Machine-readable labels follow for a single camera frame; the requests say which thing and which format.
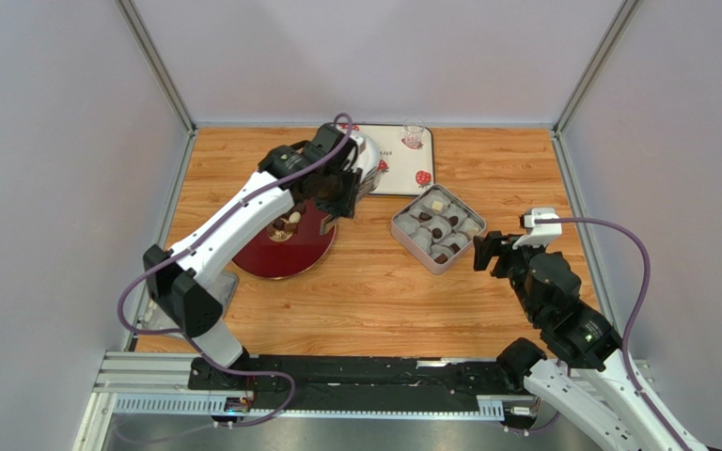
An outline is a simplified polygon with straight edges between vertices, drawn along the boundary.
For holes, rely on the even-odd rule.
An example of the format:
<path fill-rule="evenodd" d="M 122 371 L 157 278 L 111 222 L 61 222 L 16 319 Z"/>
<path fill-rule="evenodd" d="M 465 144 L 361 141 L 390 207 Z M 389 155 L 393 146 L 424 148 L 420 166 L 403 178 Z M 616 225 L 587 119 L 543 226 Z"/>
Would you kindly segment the pink chocolate tin box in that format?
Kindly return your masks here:
<path fill-rule="evenodd" d="M 428 272 L 440 275 L 473 247 L 473 238 L 486 226 L 483 217 L 457 195 L 433 184 L 392 217 L 390 233 Z M 437 254 L 446 254 L 449 261 L 435 263 Z"/>

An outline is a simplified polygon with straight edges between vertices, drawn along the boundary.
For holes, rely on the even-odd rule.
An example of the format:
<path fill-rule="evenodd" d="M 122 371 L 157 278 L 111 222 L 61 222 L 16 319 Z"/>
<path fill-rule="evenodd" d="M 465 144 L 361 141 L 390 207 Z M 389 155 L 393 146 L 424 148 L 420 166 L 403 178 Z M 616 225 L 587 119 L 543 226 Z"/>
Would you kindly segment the silver tin lid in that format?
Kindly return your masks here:
<path fill-rule="evenodd" d="M 208 288 L 186 272 L 158 275 L 155 281 L 142 326 L 174 329 L 190 338 L 204 335 L 222 320 L 238 285 L 232 272 L 219 273 Z"/>

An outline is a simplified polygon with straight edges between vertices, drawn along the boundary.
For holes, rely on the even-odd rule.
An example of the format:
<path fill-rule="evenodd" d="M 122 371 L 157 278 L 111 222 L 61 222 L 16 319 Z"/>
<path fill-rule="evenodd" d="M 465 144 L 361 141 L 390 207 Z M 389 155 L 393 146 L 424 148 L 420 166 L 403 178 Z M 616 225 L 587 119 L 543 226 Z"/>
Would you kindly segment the metal serving tongs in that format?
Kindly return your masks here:
<path fill-rule="evenodd" d="M 339 221 L 339 217 L 333 214 L 326 214 L 321 222 L 319 232 L 322 236 L 331 235 L 334 233 L 334 228 Z"/>

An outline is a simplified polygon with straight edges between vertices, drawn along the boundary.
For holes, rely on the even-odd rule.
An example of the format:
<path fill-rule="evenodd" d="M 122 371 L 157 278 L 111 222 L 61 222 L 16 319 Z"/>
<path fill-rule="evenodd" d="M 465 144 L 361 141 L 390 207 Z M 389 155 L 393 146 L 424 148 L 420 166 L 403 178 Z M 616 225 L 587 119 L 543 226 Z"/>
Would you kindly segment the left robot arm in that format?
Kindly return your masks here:
<path fill-rule="evenodd" d="M 380 150 L 351 124 L 324 124 L 310 140 L 270 150 L 243 188 L 208 221 L 164 250 L 143 255 L 150 299 L 179 334 L 228 368 L 244 348 L 223 317 L 218 292 L 227 264 L 266 226 L 312 201 L 330 221 L 352 218 L 356 204 L 378 183 Z"/>

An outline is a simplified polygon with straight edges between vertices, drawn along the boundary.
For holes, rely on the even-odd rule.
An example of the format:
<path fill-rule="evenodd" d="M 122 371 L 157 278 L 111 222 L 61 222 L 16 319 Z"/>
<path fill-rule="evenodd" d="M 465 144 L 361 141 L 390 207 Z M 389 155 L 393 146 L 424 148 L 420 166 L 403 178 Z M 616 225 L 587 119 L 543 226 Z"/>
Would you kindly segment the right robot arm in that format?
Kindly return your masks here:
<path fill-rule="evenodd" d="M 477 271 L 509 281 L 528 321 L 559 359 L 519 338 L 497 357 L 500 380 L 550 404 L 603 450 L 704 450 L 651 390 L 611 322 L 579 297 L 560 252 L 528 235 L 473 239 Z"/>

